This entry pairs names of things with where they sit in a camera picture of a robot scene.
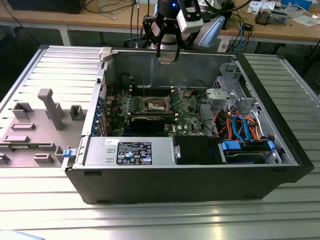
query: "metal slotted surface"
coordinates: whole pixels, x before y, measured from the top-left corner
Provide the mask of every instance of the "metal slotted surface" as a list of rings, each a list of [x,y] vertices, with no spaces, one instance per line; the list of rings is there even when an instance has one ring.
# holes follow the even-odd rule
[[[99,47],[50,46],[39,50],[31,60],[20,84],[12,92],[0,113],[0,138],[11,124],[14,114],[11,109],[18,101],[28,102],[34,109],[45,109],[38,99],[40,89],[52,89],[52,98],[64,110],[71,105],[81,105],[87,110],[101,68]]]
[[[245,54],[254,72],[312,161],[320,161],[320,101],[286,60]]]
[[[305,93],[301,86],[285,89],[277,92]],[[292,114],[287,105],[283,109]],[[251,201],[87,205],[60,168],[0,168],[0,228],[46,240],[318,239],[320,150],[307,153],[314,171]]]

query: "power supply label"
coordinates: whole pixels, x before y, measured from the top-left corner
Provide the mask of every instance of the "power supply label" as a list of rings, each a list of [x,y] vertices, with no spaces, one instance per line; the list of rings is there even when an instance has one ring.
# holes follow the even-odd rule
[[[118,165],[152,165],[151,142],[119,142]]]

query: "desk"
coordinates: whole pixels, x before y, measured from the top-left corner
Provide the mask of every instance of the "desk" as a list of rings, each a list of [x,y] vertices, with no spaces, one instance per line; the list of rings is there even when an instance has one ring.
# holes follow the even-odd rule
[[[105,0],[108,3],[113,3],[115,0]],[[236,0],[237,5],[244,3],[245,0]],[[40,11],[15,11],[5,1],[7,8],[20,21],[24,27],[30,28],[45,28],[57,29],[60,31],[63,44],[65,46],[72,45],[69,38],[69,30],[78,31],[96,31],[96,32],[114,32],[114,33],[130,33],[130,13],[131,8],[127,7],[116,12],[116,20],[110,19],[98,13],[92,13],[83,9],[80,14],[67,14],[61,12],[40,12]],[[114,8],[119,8],[130,4],[129,2],[120,2]],[[96,4],[88,6],[91,10],[96,11]],[[152,13],[154,5],[150,5],[150,12]],[[246,23],[253,24],[254,28],[250,37],[254,42],[269,42],[269,43],[285,43],[285,44],[303,44],[315,45],[320,38],[320,25],[307,27],[299,24],[291,19],[286,25],[258,25],[255,24],[255,16],[247,14],[248,7],[244,7],[239,11]],[[320,7],[314,5],[310,11],[319,11]],[[147,5],[140,5],[139,25],[142,24],[142,19],[147,13]],[[7,13],[2,3],[0,4],[0,25],[3,26],[19,26],[13,18]],[[133,28],[137,27],[137,7],[133,13]],[[222,30],[219,35],[220,46],[219,50],[224,52],[227,43],[235,39],[239,31],[234,23],[230,23],[227,30]]]

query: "floor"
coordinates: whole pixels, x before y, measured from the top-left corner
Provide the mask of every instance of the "floor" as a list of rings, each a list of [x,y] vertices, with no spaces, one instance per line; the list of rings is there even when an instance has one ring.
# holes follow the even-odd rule
[[[53,29],[27,29],[40,44],[45,45],[62,45],[60,33]],[[33,54],[37,51],[37,44],[30,38],[28,33],[22,28],[16,28],[16,38],[4,37],[0,28],[0,99],[8,92],[14,81],[19,77]],[[127,33],[104,33],[105,46],[123,47],[123,41],[129,39]],[[98,32],[92,31],[71,31],[71,39],[75,46],[102,46],[100,35]],[[262,43],[257,51],[259,54],[269,54],[273,43]],[[213,49],[218,48],[218,41]],[[299,45],[287,44],[280,47],[277,54],[282,55],[290,64],[299,72],[301,71],[305,57],[306,49],[302,49]],[[308,73],[304,76],[304,80],[310,87],[320,94],[320,86],[316,81],[320,80],[320,61],[318,60]]]

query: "motherboard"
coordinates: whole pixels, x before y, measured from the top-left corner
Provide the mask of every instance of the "motherboard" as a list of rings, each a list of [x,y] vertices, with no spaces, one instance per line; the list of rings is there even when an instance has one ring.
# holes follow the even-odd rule
[[[122,90],[107,96],[98,123],[99,136],[168,137],[205,135],[198,115],[199,95],[192,89],[165,92]]]

